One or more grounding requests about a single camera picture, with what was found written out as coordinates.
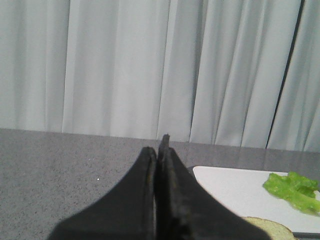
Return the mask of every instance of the gray countertop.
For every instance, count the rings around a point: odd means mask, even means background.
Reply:
[[[160,141],[0,129],[0,239],[45,239],[54,225],[106,194],[142,147]],[[195,165],[296,171],[320,181],[320,154],[171,142]]]

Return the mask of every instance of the lettuce leaf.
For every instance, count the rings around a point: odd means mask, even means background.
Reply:
[[[272,195],[288,201],[295,209],[306,214],[318,215],[320,201],[315,191],[319,190],[318,181],[311,180],[294,171],[287,176],[270,173],[263,187]]]

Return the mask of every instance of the bread slice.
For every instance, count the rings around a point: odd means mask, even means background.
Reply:
[[[264,230],[272,240],[297,240],[289,228],[275,221],[251,216],[244,217],[244,219]]]

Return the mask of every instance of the white curtain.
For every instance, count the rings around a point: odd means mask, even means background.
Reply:
[[[306,1],[268,148],[320,152],[320,1]]]
[[[0,127],[265,148],[300,3],[0,0]],[[320,23],[309,5],[319,4],[305,2],[269,148],[292,149],[283,143],[295,125],[283,124],[301,103],[286,98],[309,84],[296,139],[307,134],[299,150],[320,152]]]
[[[0,0],[0,127],[61,131],[68,1]]]

